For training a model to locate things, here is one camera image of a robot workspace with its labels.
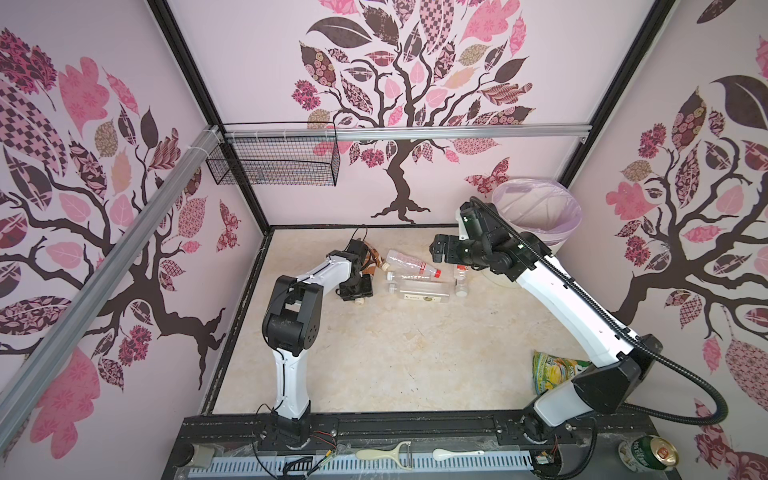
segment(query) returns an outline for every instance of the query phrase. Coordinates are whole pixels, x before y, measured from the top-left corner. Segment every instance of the green snack bag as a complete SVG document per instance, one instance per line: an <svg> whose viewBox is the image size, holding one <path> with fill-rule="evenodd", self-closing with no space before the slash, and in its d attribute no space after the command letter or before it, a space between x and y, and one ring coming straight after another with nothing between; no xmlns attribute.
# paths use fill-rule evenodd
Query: green snack bag
<svg viewBox="0 0 768 480"><path fill-rule="evenodd" d="M536 394L541 395L561 383L574 378L590 365L581 360L564 359L547 353L533 352L533 383Z"/></svg>

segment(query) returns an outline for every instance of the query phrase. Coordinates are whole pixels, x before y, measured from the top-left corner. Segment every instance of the tree mural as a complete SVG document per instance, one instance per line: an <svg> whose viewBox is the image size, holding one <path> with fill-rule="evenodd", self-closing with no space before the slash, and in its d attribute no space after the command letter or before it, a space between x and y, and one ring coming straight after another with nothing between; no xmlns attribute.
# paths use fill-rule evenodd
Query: tree mural
<svg viewBox="0 0 768 480"><path fill-rule="evenodd" d="M4 59L13 60L0 63L5 77L24 92L33 93L34 85L30 87L28 79L41 80L31 69L34 64L22 61L29 47L6 29L0 38L0 51ZM57 72L52 70L48 56L39 47L31 50L31 58L35 56L47 59L52 73L44 78L55 82ZM0 333L20 340L3 340L0 355L23 356L35 350L42 338L31 342L23 337L52 326L70 304L62 297L66 294L56 292L62 291L62 285L69 293L83 288L147 205L151 192L162 185L158 174L172 169L180 157L176 129L161 140L150 109L140 116L131 90L110 74L106 74L106 81L119 100L113 103L119 110L107 111L111 93L98 83L99 77L99 67L87 57L81 59L80 70L67 65L65 72L58 72L61 102L74 124L67 144L31 98L0 78L3 163L15 185L15 191L0 191L0 205L6 213L0 220L0 249L14 252L0 254L0 298L17 288L19 292L35 291L34 296L0 309ZM103 121L92 141L82 136L89 121ZM130 285L104 305L101 320L95 325L104 323L103 319L107 323L85 333L100 337L90 355L98 358L99 376L121 389L124 368L147 357L153 338L180 334L195 339L200 354L200 386L208 350L218 349L222 342L223 336L214 337L221 311L203 322L196 316L169 311L165 302L165 294L176 291L174 278L184 273L174 259L192 254L200 246L192 240L203 225L207 201L206 197L194 197L200 178L198 169L131 265ZM218 250L237 244L234 230L239 223L221 202L220 210L226 230ZM58 211L64 216L58 217ZM28 236L39 236L39 240L25 242ZM51 265L59 268L48 268Z"/></svg>
<svg viewBox="0 0 768 480"><path fill-rule="evenodd" d="M514 58L525 41L522 15L511 30L507 20L519 9L519 0L456 2L467 11L474 9L463 30L456 26L458 19L454 22L454 0L424 0L418 8L415 0L370 0L362 2L362 11L351 0L320 3L358 21L336 16L310 27L308 34L324 35L334 48L300 42L314 84L298 81L292 96L313 111L310 127L325 127L320 122L327 121L340 127L519 124L534 110L505 107L532 88L530 83L511 83L526 60ZM329 107L321 109L321 104ZM339 142L339 151L349 152L350 164L386 165L396 198L373 217L396 212L400 220L414 223L407 213L429 208L411 199L403 170L409 158L432 162L442 155L459 162L460 154L479 154L496 145L491 138L458 139L452 146L434 140Z"/></svg>
<svg viewBox="0 0 768 480"><path fill-rule="evenodd" d="M671 290L665 306L679 307L680 328L699 318L706 323L702 353L714 372L725 342L711 318L720 306L732 333L724 355L731 376L768 410L768 379L756 370L768 368L768 354L734 334L768 340L768 147L727 136L731 121L768 130L768 86L744 75L714 83L725 89L727 116L708 108L697 89L672 123L671 145L663 124L643 132L643 159L622 171L632 183L606 196L628 220L616 236L626 239L624 256L635 267L613 314L628 324L650 289ZM711 183L701 187L702 180Z"/></svg>

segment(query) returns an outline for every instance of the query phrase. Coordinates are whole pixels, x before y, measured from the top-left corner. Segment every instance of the beige table surface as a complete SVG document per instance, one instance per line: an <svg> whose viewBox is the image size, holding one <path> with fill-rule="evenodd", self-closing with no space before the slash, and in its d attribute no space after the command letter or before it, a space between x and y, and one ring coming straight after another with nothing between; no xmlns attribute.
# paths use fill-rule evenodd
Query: beige table surface
<svg viewBox="0 0 768 480"><path fill-rule="evenodd" d="M251 413L274 405L276 367L261 336L275 280L298 276L353 230L277 230L237 340L214 413ZM358 237L365 233L358 232ZM372 228L367 241L382 255L395 248L429 260L436 233L452 229ZM445 276L452 270L445 263ZM469 272L469 296L449 303L400 300L376 271L364 305L323 299L320 333L310 349L307 389L313 412L520 409L534 397L535 349L586 359L584 350L531 294Z"/></svg>

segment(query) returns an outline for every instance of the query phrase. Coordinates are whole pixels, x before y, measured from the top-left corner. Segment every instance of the green can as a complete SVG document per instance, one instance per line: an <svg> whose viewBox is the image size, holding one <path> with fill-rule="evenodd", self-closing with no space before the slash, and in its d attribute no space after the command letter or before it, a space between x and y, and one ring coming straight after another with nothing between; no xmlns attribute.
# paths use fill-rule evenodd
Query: green can
<svg viewBox="0 0 768 480"><path fill-rule="evenodd" d="M619 444L619 458L633 472L671 470L680 460L677 449L656 435L646 435L634 442Z"/></svg>

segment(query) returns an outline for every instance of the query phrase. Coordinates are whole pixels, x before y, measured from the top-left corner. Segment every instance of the pink wall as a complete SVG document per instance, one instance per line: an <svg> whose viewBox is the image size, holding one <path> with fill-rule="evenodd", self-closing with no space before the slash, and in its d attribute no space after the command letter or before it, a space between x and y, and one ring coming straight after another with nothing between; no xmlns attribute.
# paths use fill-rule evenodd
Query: pink wall
<svg viewBox="0 0 768 480"><path fill-rule="evenodd" d="M4 386L204 121L141 0L25 2L0 28ZM199 170L0 475L159 477L181 419L199 412L260 237L240 192Z"/></svg>
<svg viewBox="0 0 768 480"><path fill-rule="evenodd" d="M680 451L682 476L765 478L768 4L709 4L675 12L574 183L584 222L558 256L728 401L721 425L654 420ZM713 409L661 366L631 400L681 415Z"/></svg>
<svg viewBox="0 0 768 480"><path fill-rule="evenodd" d="M588 123L651 3L588 0L553 8L532 0L171 2L225 121L310 116L348 121L347 127L418 126L422 108L427 126L450 118L474 124L483 114L509 108L516 110L508 118L526 124ZM275 21L253 27L255 18L265 17ZM334 28L334 22L362 33L343 33L350 30ZM398 45L413 45L408 38L414 31L426 46L424 62L395 60ZM485 74L486 58L496 48L501 57ZM519 72L504 75L515 62ZM436 65L438 74L429 77ZM479 86L481 81L488 83ZM495 86L497 91L488 90ZM255 191L275 224L453 222L456 207L478 193L467 178L477 176L485 190L506 177L556 178L575 141L499 138L478 147L400 141L391 158L387 141L345 144L336 187L259 185ZM359 157L350 154L358 148ZM429 158L414 156L417 150L427 150Z"/></svg>

